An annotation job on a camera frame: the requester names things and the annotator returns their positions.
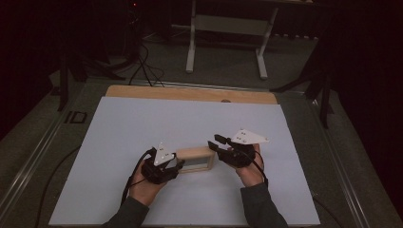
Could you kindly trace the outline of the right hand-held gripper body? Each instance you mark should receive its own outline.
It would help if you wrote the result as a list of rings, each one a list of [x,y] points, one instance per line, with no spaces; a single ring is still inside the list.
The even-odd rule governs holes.
[[[248,166],[255,159],[254,144],[268,143],[267,137],[246,129],[239,130],[231,139],[232,150],[221,149],[219,160],[237,168]]]

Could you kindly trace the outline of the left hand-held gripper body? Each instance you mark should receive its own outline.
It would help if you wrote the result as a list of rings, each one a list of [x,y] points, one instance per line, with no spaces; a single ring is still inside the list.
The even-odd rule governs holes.
[[[149,158],[144,160],[142,175],[155,184],[161,184],[175,179],[178,175],[173,173],[176,165],[176,154],[165,148],[161,142],[157,148],[152,147],[146,152]]]

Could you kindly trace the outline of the small wooden block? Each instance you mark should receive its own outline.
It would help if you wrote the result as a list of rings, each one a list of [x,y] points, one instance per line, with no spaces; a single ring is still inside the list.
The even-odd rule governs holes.
[[[181,173],[201,172],[213,167],[216,153],[208,146],[179,149],[177,160],[184,161]]]

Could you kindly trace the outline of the person's left hand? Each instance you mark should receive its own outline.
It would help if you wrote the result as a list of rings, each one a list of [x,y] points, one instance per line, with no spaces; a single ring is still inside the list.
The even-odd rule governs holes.
[[[150,206],[159,192],[166,186],[166,183],[155,184],[149,182],[138,169],[133,175],[132,182],[129,186],[128,195],[142,203],[145,206]]]

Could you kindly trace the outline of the person's right hand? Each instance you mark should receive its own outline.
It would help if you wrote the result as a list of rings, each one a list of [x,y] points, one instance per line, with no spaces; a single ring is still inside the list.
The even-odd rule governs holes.
[[[258,144],[254,144],[253,147],[256,151],[255,163],[236,169],[236,173],[245,187],[264,183],[264,177],[262,175],[264,172],[264,165],[260,155],[260,147]]]

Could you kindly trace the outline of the white table mat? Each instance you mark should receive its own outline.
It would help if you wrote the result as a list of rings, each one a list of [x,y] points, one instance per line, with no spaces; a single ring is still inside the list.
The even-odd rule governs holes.
[[[265,138],[260,149],[269,191],[291,226],[319,218],[288,124],[278,104],[235,104],[104,97],[58,199],[50,224],[98,225],[118,210],[141,155],[163,144],[175,151],[205,146],[215,135],[247,129]],[[209,171],[180,174],[159,193],[147,226],[243,226],[241,182],[216,161]]]

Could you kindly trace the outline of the black tripod stand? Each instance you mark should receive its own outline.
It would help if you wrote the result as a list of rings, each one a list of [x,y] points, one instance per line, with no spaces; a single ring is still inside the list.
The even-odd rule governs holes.
[[[304,96],[306,99],[312,101],[315,100],[317,96],[320,96],[319,120],[322,126],[328,129],[327,114],[330,107],[329,100],[333,75],[334,71],[331,66],[316,66],[311,69],[305,67],[297,79],[280,87],[271,88],[270,91],[282,93],[293,87],[309,82],[308,87],[304,91]]]

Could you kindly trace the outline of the black rectangular floor bracket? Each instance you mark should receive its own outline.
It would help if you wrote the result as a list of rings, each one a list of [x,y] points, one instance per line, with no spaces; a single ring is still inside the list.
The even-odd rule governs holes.
[[[65,118],[65,124],[84,124],[86,122],[86,118],[86,112],[69,111]]]

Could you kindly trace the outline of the metal floor rail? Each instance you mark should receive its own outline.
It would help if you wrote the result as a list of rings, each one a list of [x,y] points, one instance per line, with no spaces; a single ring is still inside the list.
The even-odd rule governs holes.
[[[324,128],[319,117],[316,117],[316,123],[321,134],[324,137],[324,141],[327,147],[330,150],[331,162],[335,169],[340,188],[355,221],[356,228],[371,228],[369,221],[363,211],[361,203],[357,197],[355,189],[349,179],[349,175],[347,174],[347,171],[343,166],[343,162],[338,155],[338,151],[336,150],[336,146],[332,141],[331,134],[327,129]]]
[[[0,218],[20,198],[75,100],[58,111],[59,100],[45,97],[0,142]]]

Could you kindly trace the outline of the white metal desk frame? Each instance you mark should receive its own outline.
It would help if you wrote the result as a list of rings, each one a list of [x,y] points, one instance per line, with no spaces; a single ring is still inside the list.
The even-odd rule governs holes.
[[[192,0],[190,42],[185,71],[187,73],[192,73],[194,71],[197,30],[254,35],[262,37],[262,43],[260,47],[256,49],[256,59],[260,78],[262,80],[267,80],[268,74],[263,54],[266,50],[277,14],[278,8],[273,8],[267,21],[197,14],[197,0]]]

